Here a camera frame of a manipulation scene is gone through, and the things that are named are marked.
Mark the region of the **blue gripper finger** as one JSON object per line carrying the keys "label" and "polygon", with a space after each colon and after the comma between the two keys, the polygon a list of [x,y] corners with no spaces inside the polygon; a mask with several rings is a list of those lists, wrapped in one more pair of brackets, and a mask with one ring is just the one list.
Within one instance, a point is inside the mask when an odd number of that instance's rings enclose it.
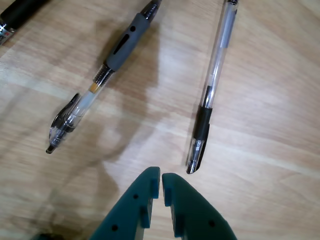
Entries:
{"label": "blue gripper finger", "polygon": [[153,200],[159,198],[160,168],[145,169],[129,186],[91,240],[142,240],[150,228]]}
{"label": "blue gripper finger", "polygon": [[182,240],[235,240],[223,216],[184,178],[162,175],[164,205],[170,207],[173,232]]}

